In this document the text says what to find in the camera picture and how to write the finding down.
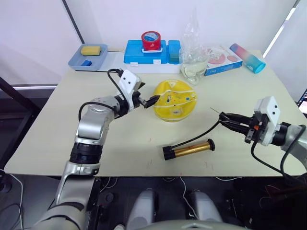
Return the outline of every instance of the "blue tray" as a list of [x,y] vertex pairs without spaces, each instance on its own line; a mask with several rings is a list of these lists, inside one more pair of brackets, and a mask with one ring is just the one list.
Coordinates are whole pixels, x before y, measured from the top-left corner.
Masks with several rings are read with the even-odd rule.
[[[83,46],[100,46],[101,52],[100,55],[97,56],[83,56],[81,54],[81,49]],[[99,70],[102,63],[104,62],[107,55],[107,45],[105,44],[82,44],[77,52],[72,56],[68,65],[74,70],[85,70],[85,71],[96,71]],[[92,62],[91,66],[81,66],[81,64],[85,61],[89,60]]]

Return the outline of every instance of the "floor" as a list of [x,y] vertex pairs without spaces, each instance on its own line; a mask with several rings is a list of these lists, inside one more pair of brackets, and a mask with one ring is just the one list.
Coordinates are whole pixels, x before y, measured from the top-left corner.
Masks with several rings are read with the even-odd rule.
[[[20,121],[21,119],[0,121],[0,156]],[[59,179],[31,175],[17,177],[24,184],[24,229],[28,229],[51,205]],[[224,222],[256,230],[277,227],[281,230],[306,229],[306,195],[270,198],[267,186],[280,190],[279,186],[283,183],[281,177],[240,178],[228,182],[214,177],[183,179],[188,194],[198,189],[209,195]],[[10,204],[20,202],[20,185],[9,175],[6,180],[11,181],[12,189],[7,193],[0,193],[0,230],[19,230],[18,207],[2,210]],[[101,186],[106,185],[107,181],[108,178],[102,178]],[[109,185],[113,185],[115,181],[116,178],[111,178]],[[119,223],[126,224],[135,199],[147,188],[152,188],[158,197],[156,221],[186,218],[188,208],[182,198],[184,186],[179,178],[166,182],[161,177],[121,177],[99,197],[98,205],[103,207],[104,212],[97,229],[111,230]],[[113,197],[111,202],[106,200],[110,196]]]

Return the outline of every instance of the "table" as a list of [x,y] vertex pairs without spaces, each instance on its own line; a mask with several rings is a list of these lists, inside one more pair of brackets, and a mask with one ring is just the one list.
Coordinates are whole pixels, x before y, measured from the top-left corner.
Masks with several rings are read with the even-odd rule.
[[[253,51],[261,57],[259,51]],[[139,74],[146,83],[141,97],[148,99],[159,82],[182,80],[180,74]],[[211,110],[253,115],[258,99],[274,95],[281,110],[279,122],[306,124],[306,119],[277,76],[267,66],[253,74],[245,67],[206,76],[195,86],[194,111],[176,123],[162,121],[153,108],[138,108],[112,121],[98,176],[280,176],[252,158],[244,136],[219,125],[202,138],[211,138],[215,151],[203,151],[165,161],[162,147],[206,131],[218,119]],[[103,72],[69,70],[5,167],[8,173],[60,176],[70,157],[81,104],[95,97],[115,95],[116,88]],[[284,154],[277,146],[257,145],[255,154],[279,168]],[[298,175],[303,165],[292,155],[285,171]]]

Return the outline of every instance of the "black metal frame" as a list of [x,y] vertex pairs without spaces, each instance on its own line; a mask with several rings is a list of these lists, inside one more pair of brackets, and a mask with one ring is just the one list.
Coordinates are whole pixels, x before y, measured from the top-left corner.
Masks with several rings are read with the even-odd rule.
[[[35,121],[37,115],[41,109],[36,106],[31,100],[22,96],[17,90],[15,90],[9,83],[7,83],[3,78],[0,77],[0,89],[8,94],[11,98],[17,101],[21,106],[27,109],[24,118],[18,127],[13,139],[9,143],[7,149],[5,150],[2,158],[0,159],[0,169],[4,169],[4,166],[12,157],[12,155],[17,150],[19,144],[25,137],[26,133],[30,129],[31,125]],[[16,115],[6,115],[1,119],[16,119]]]

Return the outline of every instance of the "black end cap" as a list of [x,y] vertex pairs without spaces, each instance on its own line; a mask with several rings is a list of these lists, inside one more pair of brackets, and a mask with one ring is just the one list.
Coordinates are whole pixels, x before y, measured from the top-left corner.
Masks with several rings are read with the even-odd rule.
[[210,145],[210,150],[214,151],[215,150],[215,144],[212,139],[208,139],[208,143]]
[[173,151],[173,148],[171,146],[165,146],[162,149],[163,149],[164,159],[166,161],[169,159],[176,158],[175,151]]

